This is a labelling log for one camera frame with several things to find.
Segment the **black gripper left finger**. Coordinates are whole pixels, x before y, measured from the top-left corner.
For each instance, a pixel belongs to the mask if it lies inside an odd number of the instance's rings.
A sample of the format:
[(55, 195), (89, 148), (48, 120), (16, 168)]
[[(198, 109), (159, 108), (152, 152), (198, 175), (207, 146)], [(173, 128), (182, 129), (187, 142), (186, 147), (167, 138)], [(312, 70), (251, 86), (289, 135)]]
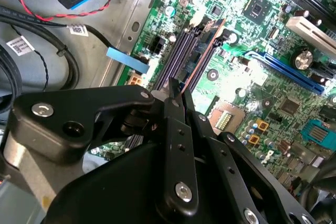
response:
[(177, 80), (165, 100), (141, 86), (31, 93), (18, 97), (3, 137), (3, 158), (48, 211), (60, 191), (87, 174), (85, 152), (143, 135), (145, 144), (183, 143), (192, 131)]

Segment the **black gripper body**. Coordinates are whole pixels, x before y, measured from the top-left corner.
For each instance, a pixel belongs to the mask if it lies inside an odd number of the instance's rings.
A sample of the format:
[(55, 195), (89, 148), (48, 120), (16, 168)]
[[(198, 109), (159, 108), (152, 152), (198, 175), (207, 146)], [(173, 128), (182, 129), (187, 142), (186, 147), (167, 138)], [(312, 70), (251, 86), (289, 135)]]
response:
[(145, 144), (83, 175), (51, 203), (45, 223), (246, 223), (213, 166), (189, 144)]

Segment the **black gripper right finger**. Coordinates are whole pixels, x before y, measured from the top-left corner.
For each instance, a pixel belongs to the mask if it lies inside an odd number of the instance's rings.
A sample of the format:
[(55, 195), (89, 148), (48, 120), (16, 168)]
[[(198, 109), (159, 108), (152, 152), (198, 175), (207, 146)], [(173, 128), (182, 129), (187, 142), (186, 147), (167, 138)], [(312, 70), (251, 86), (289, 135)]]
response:
[(273, 175), (232, 133), (216, 135), (207, 117), (195, 110), (190, 89), (182, 92), (193, 139), (218, 176), (224, 195), (220, 219), (229, 223), (315, 223)]

